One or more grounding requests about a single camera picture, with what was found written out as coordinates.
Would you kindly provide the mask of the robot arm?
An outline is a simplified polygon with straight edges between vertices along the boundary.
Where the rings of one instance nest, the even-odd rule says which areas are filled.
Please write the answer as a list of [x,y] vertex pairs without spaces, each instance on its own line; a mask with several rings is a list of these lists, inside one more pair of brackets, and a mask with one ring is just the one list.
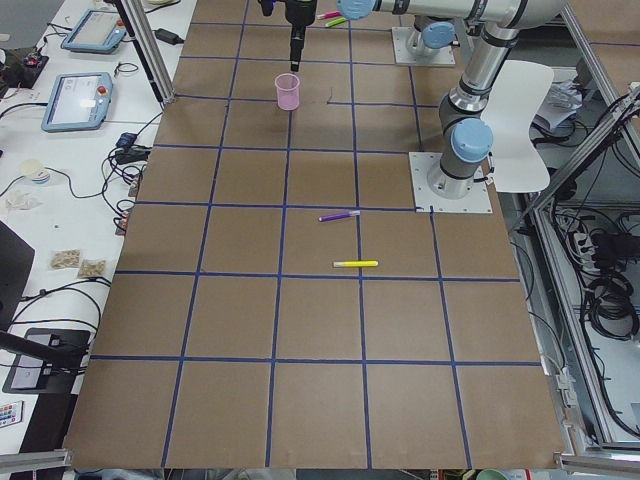
[[440,53],[445,47],[451,47],[456,40],[456,29],[451,18],[416,15],[405,46],[412,55],[426,58]]
[[349,20],[372,12],[416,17],[460,18],[483,24],[471,59],[457,86],[443,98],[439,116],[445,140],[439,163],[428,175],[438,196],[458,200],[467,195],[481,162],[488,157],[493,133],[480,119],[489,95],[522,30],[541,26],[564,8],[563,1],[339,1]]

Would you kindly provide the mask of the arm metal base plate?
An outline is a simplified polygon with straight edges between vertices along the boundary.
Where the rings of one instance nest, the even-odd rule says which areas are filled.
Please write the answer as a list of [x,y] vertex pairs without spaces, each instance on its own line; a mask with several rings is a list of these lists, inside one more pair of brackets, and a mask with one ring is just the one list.
[[403,66],[454,67],[455,58],[450,45],[433,49],[426,47],[422,35],[413,27],[391,29],[395,63]]
[[468,179],[448,177],[438,152],[410,152],[414,209],[423,213],[491,214],[488,187],[481,166]]

